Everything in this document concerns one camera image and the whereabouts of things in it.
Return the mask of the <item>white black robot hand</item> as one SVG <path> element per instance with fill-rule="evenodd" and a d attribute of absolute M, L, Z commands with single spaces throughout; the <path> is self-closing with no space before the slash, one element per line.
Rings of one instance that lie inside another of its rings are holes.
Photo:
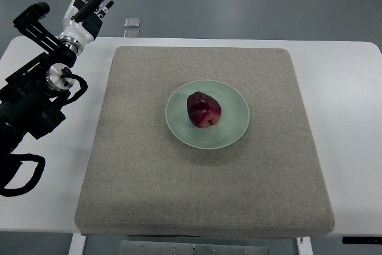
<path fill-rule="evenodd" d="M 72 0 L 62 21 L 63 31 L 59 41 L 80 55 L 85 46 L 98 36 L 103 20 L 113 5 L 113 1 L 107 0 Z"/>

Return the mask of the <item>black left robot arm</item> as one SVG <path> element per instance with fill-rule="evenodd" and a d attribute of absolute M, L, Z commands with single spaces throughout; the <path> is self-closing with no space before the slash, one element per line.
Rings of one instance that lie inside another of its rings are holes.
<path fill-rule="evenodd" d="M 14 154 L 26 134 L 44 137 L 61 124 L 63 106 L 77 101 L 88 88 L 87 82 L 71 72 L 79 47 L 69 39 L 57 39 L 40 19 L 50 12 L 45 2 L 33 4 L 13 21 L 14 27 L 44 49 L 44 52 L 6 78 L 1 89 L 1 195 L 20 196 L 39 182 L 45 158 L 31 153 Z M 35 162 L 32 177 L 22 187 L 8 189 L 21 165 Z"/>

